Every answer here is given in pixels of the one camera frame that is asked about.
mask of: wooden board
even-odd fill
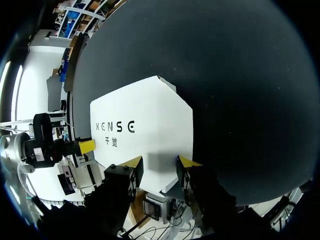
[[[135,197],[134,202],[131,204],[129,208],[129,217],[131,222],[136,225],[138,222],[140,222],[144,217],[146,216],[144,213],[144,207],[142,204],[142,201],[146,199],[146,191],[138,191]],[[149,222],[150,217],[148,217],[138,228],[142,228],[147,222]]]

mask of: chinese characters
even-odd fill
[[[109,137],[106,136],[106,137],[104,138],[104,140],[105,140],[106,144],[109,145],[109,142],[110,142]],[[117,138],[116,138],[116,137],[112,137],[112,138],[111,138],[111,141],[112,141],[112,147],[116,147],[116,148],[117,148],[117,147],[118,147],[118,145],[117,145],[117,142],[118,142]]]

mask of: table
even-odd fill
[[[76,136],[90,136],[92,100],[154,75],[192,107],[193,160],[214,168],[239,205],[276,198],[311,178],[319,151],[317,74],[272,2],[128,1],[78,61]]]

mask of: xense logo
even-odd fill
[[[130,133],[134,134],[135,133],[135,130],[134,130],[134,124],[135,124],[135,121],[129,121],[128,124],[127,124],[127,129]],[[121,133],[123,128],[122,128],[122,121],[118,121],[116,123],[116,127],[117,127],[117,132],[118,133]],[[113,129],[114,129],[114,125],[113,125],[113,122],[109,121],[109,122],[96,122],[95,123],[95,130],[97,131],[107,131],[108,132],[112,132]]]

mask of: white cable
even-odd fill
[[[25,174],[24,172],[22,172],[21,170],[21,163],[18,164],[18,167],[17,167],[17,174],[18,174],[18,178],[19,178],[19,181],[23,187],[23,189],[26,191],[27,194],[29,194],[31,197],[35,197],[34,194],[32,194],[28,187],[24,184],[24,181],[22,179],[22,174]],[[46,199],[42,199],[42,198],[39,198],[41,202],[45,203],[45,204],[49,204],[49,205],[64,205],[65,203],[63,201],[53,201],[53,200],[46,200]],[[70,203],[72,203],[73,205],[76,205],[76,206],[83,206],[84,205],[84,202],[82,201],[69,201]]]

